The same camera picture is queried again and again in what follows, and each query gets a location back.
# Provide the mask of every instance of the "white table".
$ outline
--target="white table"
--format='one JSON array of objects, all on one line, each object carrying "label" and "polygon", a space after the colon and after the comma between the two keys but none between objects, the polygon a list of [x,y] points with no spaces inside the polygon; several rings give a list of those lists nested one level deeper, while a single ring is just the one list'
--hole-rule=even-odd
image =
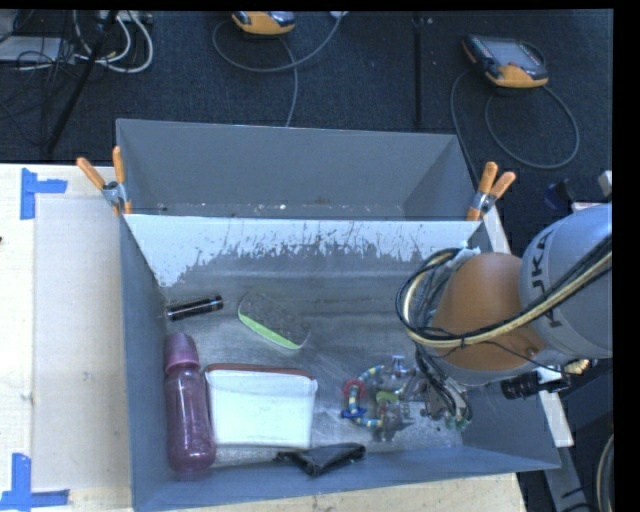
[{"label": "white table", "polygon": [[[67,181],[36,194],[20,220],[21,170]],[[99,168],[107,182],[112,168]],[[495,208],[485,219],[508,252]],[[75,166],[0,165],[0,491],[11,455],[32,460],[32,491],[70,489],[56,510],[129,509],[118,219]],[[562,408],[544,402],[558,446],[572,443]],[[516,512],[515,474],[211,507],[215,511]]]}]

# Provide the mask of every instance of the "green sponge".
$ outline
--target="green sponge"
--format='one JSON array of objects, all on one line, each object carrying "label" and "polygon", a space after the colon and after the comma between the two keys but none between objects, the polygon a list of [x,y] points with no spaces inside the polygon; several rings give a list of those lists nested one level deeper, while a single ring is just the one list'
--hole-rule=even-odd
[{"label": "green sponge", "polygon": [[263,338],[289,350],[300,349],[311,333],[307,322],[267,295],[254,291],[240,301],[238,318]]}]

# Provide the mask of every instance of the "dark carpet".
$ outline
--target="dark carpet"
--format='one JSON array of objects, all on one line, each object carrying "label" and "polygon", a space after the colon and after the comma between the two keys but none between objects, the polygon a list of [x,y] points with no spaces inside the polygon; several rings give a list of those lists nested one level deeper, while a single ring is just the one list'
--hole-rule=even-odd
[{"label": "dark carpet", "polygon": [[[613,9],[351,12],[322,47],[336,25],[329,12],[296,12],[295,29],[268,41],[244,37],[229,14],[152,11],[145,24],[153,41],[150,66],[138,73],[114,69],[133,69],[149,56],[142,34],[130,24],[130,56],[111,67],[96,65],[81,90],[85,60],[61,59],[37,70],[24,69],[27,56],[3,62],[0,162],[72,164],[86,156],[110,165],[118,118],[457,131],[472,176],[489,160],[517,174],[498,202],[516,255],[569,213],[567,202],[550,203],[550,194],[561,190],[556,185],[562,183],[572,200],[604,200],[598,178],[612,167]],[[78,44],[71,11],[21,10],[18,20],[16,35],[62,34]],[[78,12],[77,22],[90,47],[107,30],[96,24],[95,11]],[[252,68],[278,68],[313,55],[296,67],[297,77],[293,69],[247,71],[221,56],[214,33],[227,58]],[[516,38],[536,48],[548,84],[497,94],[462,50],[461,39],[471,33]],[[105,51],[117,53],[123,33],[114,27],[104,44]],[[603,435],[608,432],[590,433],[597,439],[593,446],[602,446]],[[596,450],[589,460],[583,454],[576,460],[592,467],[598,456]],[[534,488],[534,479],[523,485],[525,497],[536,496],[531,510],[545,510],[544,493]]]}]

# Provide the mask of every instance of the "pink water bottle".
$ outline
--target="pink water bottle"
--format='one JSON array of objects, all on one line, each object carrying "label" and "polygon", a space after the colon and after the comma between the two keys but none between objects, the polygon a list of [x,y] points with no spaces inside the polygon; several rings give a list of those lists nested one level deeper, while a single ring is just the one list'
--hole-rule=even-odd
[{"label": "pink water bottle", "polygon": [[216,458],[204,376],[191,336],[170,334],[165,343],[167,449],[175,471],[206,469]]}]

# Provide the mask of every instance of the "blue tape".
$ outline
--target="blue tape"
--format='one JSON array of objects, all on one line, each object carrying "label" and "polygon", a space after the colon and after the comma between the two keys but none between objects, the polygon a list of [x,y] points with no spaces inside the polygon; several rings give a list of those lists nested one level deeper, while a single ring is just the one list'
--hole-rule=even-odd
[{"label": "blue tape", "polygon": [[36,194],[64,194],[66,190],[65,180],[38,181],[38,175],[35,172],[23,167],[20,219],[33,219],[36,216]]},{"label": "blue tape", "polygon": [[66,505],[69,490],[31,492],[31,459],[21,453],[12,455],[11,490],[0,496],[0,510],[30,512],[34,507]]}]

